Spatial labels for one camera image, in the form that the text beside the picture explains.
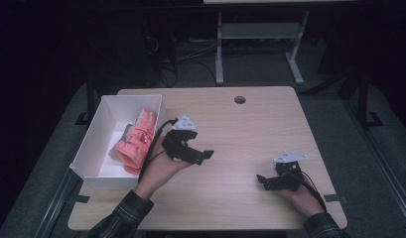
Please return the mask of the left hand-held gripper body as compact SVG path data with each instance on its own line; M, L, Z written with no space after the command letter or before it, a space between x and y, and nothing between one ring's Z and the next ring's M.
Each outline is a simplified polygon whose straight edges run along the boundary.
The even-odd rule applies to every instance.
M189 147L187 135L189 131L196 132L198 126L188 115L170 120L169 123L172 125L172 130L165 135L162 142L165 152L172 160L179 159L190 162L192 152L196 150Z

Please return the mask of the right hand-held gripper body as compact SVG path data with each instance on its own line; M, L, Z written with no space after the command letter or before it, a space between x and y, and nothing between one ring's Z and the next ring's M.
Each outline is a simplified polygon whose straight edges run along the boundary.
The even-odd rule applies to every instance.
M304 180L299 162L308 157L306 154L284 151L281 156L275 158L277 177L274 178L273 188L297 190Z

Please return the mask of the grey and pink knit glove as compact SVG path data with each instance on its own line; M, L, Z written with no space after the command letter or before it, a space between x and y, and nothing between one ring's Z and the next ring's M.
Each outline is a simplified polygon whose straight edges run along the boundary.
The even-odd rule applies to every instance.
M122 133L121 138L113 145L113 147L109 150L108 155L110 156L110 158L112 160L116 160L121 162L123 156L121 155L121 153L119 152L117 146L119 143L125 143L128 132L130 130L130 128L133 127L133 124L127 124L126 127L124 128L124 131Z

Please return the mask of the white box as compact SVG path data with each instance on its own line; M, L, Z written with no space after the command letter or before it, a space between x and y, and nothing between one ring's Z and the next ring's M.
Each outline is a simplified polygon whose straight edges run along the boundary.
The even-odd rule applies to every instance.
M123 169L110 150L121 139L128 124L133 124L147 108L156 115L157 130L166 120L161 95L104 95L97 107L70 168L90 189L132 189L136 175Z

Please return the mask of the person's right hand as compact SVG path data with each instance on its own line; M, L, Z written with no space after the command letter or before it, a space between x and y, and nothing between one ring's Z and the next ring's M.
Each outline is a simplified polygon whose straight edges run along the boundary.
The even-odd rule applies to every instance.
M289 201L306 218L325 212L318 200L304 186L300 186L296 191L279 190L276 194Z

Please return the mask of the person's left hand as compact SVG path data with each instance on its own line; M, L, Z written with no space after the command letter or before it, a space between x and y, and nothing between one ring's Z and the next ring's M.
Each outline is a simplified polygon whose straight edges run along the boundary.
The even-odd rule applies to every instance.
M164 152L160 141L156 144L153 156L154 159L150 161L145 173L134 188L134 192L145 200L149 200L159 187L169 181L180 170L191 166L188 162L171 160Z

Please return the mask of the black metal stand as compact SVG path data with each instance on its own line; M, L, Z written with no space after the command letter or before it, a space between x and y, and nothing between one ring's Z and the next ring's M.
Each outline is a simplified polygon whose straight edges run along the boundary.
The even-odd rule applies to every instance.
M377 113L368 110L368 83L368 77L362 71L358 78L357 120L364 130L384 126Z

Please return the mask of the grey metal floor rail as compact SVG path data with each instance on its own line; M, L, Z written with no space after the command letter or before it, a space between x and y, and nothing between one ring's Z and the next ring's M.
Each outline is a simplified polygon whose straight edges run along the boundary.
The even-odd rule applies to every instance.
M57 224L59 216L64 210L67 200L70 198L70 195L76 188L78 182L79 177L71 169L68 169L46 209L45 215L39 224L34 238L50 237Z
M386 157L372 137L370 130L360 122L357 114L357 109L348 100L345 100L343 102L343 105L348 111L351 119L353 120L353 123L355 124L357 130L365 141L370 152L372 153L379 170L383 174L383 178L388 189L390 190L400 211L406 219L406 190L404 189L396 174L392 171L390 165L386 161Z

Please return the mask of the white metal frame table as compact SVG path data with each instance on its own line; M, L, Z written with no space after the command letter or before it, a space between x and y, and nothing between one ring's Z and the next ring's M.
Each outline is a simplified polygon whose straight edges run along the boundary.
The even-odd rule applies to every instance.
M311 11L316 5L345 4L356 0L203 0L210 7L221 7L217 13L215 83L224 84L222 44L224 40L292 40L293 48L285 53L286 61L298 85L305 83L296 62L297 53L306 31ZM272 13L278 8L284 12L301 11L298 21L243 22L223 21L223 13L231 8Z

